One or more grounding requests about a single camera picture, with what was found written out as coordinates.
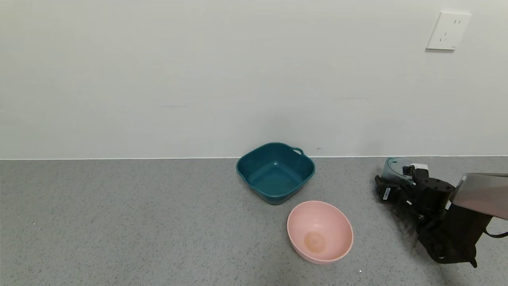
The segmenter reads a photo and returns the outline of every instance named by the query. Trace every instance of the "electrical outlet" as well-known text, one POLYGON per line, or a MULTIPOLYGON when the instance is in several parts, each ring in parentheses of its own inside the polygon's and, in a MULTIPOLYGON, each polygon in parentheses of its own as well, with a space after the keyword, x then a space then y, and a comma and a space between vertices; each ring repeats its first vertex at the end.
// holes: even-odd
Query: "electrical outlet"
POLYGON ((428 49, 454 50, 466 32, 471 14, 441 12, 427 43, 428 49))

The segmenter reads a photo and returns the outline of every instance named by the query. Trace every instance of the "stain inside bowl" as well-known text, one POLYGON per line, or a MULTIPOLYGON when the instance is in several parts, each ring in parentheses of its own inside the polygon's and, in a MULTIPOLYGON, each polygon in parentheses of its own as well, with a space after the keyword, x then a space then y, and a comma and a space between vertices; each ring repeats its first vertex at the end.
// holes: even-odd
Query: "stain inside bowl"
POLYGON ((308 232, 305 235, 304 242, 305 246, 314 253, 323 252, 326 248, 326 239, 318 232, 308 232))

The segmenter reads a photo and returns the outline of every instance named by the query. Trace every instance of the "pink bowl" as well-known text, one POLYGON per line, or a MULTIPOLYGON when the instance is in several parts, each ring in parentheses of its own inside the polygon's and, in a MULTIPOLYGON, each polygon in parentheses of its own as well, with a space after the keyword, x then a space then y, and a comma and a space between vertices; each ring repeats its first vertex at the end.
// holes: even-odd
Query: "pink bowl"
POLYGON ((291 211, 288 235, 296 252, 316 264, 335 262, 353 246, 353 228, 347 217, 320 201, 303 202, 291 211))

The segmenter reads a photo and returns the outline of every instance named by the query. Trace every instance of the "white label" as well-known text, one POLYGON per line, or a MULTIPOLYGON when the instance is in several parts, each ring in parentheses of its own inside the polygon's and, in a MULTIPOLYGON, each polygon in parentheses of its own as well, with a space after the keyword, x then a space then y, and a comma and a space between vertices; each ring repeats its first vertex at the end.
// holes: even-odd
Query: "white label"
POLYGON ((390 195, 390 190, 392 188, 386 188, 385 190, 385 195, 383 196, 383 200, 386 201, 386 199, 388 199, 388 196, 390 195))
POLYGON ((427 164, 411 164, 411 166, 415 166, 415 169, 425 169, 429 170, 429 165, 427 164))

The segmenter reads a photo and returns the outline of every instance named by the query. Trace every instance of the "gray floor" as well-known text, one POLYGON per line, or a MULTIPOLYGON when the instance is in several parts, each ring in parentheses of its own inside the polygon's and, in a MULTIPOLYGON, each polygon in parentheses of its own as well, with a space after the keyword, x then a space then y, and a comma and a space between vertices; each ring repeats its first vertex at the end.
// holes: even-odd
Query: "gray floor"
MULTIPOLYGON (((508 173, 508 157, 419 158, 456 184, 508 173)), ((0 279, 8 285, 506 285, 508 239, 482 236, 479 267, 438 265, 373 195, 383 158, 315 159, 308 185, 279 206, 246 188, 235 159, 0 161, 0 279), (290 210, 336 205, 355 232, 326 266, 292 249, 290 210)), ((492 232, 508 231, 495 219, 492 232)))

